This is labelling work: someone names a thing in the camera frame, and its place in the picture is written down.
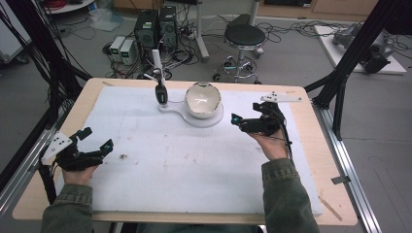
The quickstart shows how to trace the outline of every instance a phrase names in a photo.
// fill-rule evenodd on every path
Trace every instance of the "gray floor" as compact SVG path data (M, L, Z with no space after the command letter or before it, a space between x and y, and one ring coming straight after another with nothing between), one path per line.
M57 22L77 22L86 17L86 12L78 11L60 16ZM205 19L205 24L217 20ZM293 23L274 18L257 21L283 27ZM88 72L94 77L105 77L111 69L107 56L102 53L103 46L112 42L116 35L129 34L134 21L125 20L121 28L113 32L93 31L88 26L89 20L77 24L76 35L71 34L63 41ZM214 24L212 28L222 28L222 24ZM282 42L266 43L264 55L257 60L259 79L263 84L305 86L332 71L332 63L317 38L296 32L279 36ZM400 39L412 48L411 39ZM223 39L205 37L204 40L210 60L172 70L172 81L211 82L227 54L236 54L223 43ZM411 50L405 54L411 56ZM412 60L398 54L394 57L408 73L402 76L352 74L347 83L342 136L382 231L412 232L412 75L411 69L407 68L412 65ZM0 169L3 170L46 110L48 87L33 63L11 64L0 70L0 75ZM221 82L231 83L232 79L223 77ZM239 83L252 82L247 79ZM13 207L0 219L0 232L39 232L39 221L13 219ZM360 224L353 227L322 226L321 229L322 232L363 232ZM109 223L95 223L95 232L108 231Z

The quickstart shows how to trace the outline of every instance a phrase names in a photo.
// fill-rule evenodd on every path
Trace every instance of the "white bracket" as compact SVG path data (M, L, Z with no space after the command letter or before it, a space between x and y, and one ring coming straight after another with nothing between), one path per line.
M297 96L291 96L286 93L276 93L272 91L270 94L262 96L261 101L281 103L281 102L300 102L302 98Z
M58 154L65 148L69 147L70 144L72 144L73 141L68 138L66 135L58 131L56 134L54 134L54 137L51 140L51 143L49 144L48 149L46 150L45 154L42 157L42 162L47 161L49 158L53 157L54 155Z

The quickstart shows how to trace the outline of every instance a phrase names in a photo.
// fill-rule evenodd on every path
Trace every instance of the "green sleeve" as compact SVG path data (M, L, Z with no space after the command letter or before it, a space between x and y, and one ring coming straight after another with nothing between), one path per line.
M43 213L42 233L90 233L92 230L92 188L66 184L54 203Z
M263 164L261 170L267 232L320 232L291 161L276 159Z

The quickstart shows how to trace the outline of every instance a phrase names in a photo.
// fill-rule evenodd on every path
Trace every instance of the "person's left hand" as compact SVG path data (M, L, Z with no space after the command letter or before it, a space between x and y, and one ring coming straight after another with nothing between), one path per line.
M73 172L68 172L63 169L62 171L63 171L64 183L88 185L88 181L90 180L96 168L97 166L93 166L93 167L88 167L83 171L73 171Z

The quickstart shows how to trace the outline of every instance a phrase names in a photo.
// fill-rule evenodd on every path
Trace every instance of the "black stool seat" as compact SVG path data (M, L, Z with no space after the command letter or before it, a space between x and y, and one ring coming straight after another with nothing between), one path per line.
M248 24L228 27L224 32L224 37L229 43L239 47L260 46L266 39L260 29Z

